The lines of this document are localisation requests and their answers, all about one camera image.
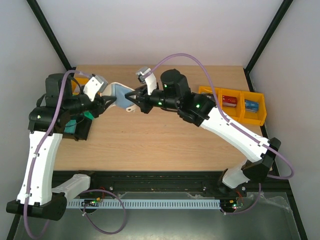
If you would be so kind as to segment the white card holder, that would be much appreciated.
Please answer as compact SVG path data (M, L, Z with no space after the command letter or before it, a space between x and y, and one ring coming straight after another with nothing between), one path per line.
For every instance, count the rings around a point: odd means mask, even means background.
M129 86L119 82L112 82L104 89L101 95L116 97L116 100L110 105L110 107L119 107L127 112L135 112L138 109L138 106L125 98L125 94L133 91L134 89Z

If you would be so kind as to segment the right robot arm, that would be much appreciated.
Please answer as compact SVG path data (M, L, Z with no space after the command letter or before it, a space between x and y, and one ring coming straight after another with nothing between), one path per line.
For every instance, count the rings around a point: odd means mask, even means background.
M186 76L177 69L161 74L162 89L150 68L141 68L136 75L143 85L124 96L141 112L148 114L153 108L176 112L182 120L218 135L244 154L243 163L223 171L218 183L222 195L229 196L246 182L262 183L267 178L281 146L279 139L259 136L219 111L215 100L192 92Z

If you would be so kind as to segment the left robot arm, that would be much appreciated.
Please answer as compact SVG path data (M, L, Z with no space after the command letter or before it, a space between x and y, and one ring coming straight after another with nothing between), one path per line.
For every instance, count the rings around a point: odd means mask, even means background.
M57 151L63 138L86 140L92 119L99 117L115 102L115 96L102 95L108 82L101 76L88 75L88 82L73 94L75 78L67 73L50 74L45 94L29 114L29 155L21 189L15 200L6 204L6 212L27 217L58 221L67 203L89 189L91 177L75 174L57 187L52 178Z

